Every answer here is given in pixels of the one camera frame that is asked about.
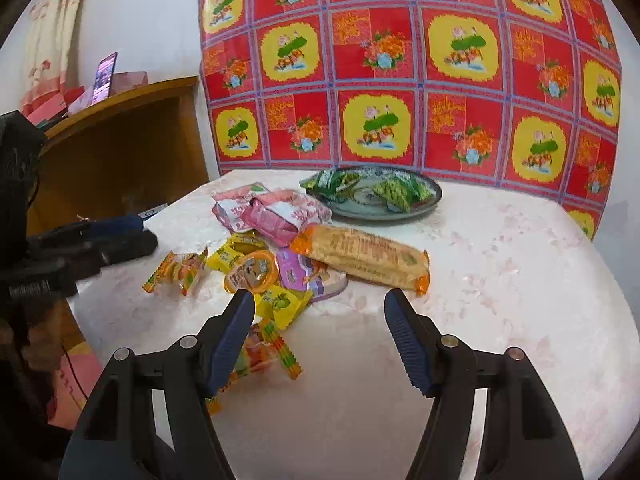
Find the phone screen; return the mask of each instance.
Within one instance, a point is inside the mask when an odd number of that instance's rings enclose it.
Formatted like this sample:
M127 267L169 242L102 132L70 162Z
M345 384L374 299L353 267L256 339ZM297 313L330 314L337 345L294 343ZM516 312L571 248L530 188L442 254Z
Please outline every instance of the phone screen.
M114 52L109 57L104 58L98 65L98 70L95 73L94 95L91 98L92 105L109 97L111 79L116 68L117 57L118 53Z

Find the plate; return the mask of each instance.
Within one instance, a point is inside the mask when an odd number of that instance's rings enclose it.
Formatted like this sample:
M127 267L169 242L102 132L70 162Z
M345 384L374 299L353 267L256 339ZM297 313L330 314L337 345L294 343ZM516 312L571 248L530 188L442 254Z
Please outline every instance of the plate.
M307 192L325 203L334 214L366 221L395 221L415 218L432 211L442 198L442 189L436 182L421 176L418 173L389 166L352 166L349 168L338 168L334 174L357 173L359 181L349 188L347 198L343 202L331 200L317 192L308 190ZM414 177L422 183L430 192L430 197L422 202L417 202L411 206L410 211L401 211L373 193L372 189L376 184L384 182L390 178L408 180Z

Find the wooden desk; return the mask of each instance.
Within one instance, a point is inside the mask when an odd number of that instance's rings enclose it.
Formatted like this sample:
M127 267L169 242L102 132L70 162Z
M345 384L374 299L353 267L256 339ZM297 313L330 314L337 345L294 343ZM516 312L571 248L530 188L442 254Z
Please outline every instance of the wooden desk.
M78 216L139 213L206 183L197 82L197 76L184 77L123 92L50 129L29 234Z

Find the curtain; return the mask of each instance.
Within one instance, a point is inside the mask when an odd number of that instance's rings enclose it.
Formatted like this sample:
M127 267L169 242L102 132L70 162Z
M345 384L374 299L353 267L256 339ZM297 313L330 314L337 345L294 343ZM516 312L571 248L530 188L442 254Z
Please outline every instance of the curtain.
M66 67L81 0L38 0L30 9L23 63L24 94L20 102L28 115L65 91Z

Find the metal pin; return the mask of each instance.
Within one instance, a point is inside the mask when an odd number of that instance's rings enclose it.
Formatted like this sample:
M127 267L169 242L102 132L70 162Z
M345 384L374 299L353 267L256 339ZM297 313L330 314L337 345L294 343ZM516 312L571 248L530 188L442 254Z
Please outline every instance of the metal pin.
M114 353L113 353L113 358L116 359L116 361L124 361L124 359L126 359L127 357L129 357L129 349L128 348L118 348Z
M458 338L454 335L444 335L440 339L440 342L447 348L455 348L456 346L458 346L458 343L460 343Z
M524 359L524 352L515 346L507 350L507 355L514 361L522 361Z
M182 348L193 348L198 343L198 338L194 335L186 335L180 339L180 346Z

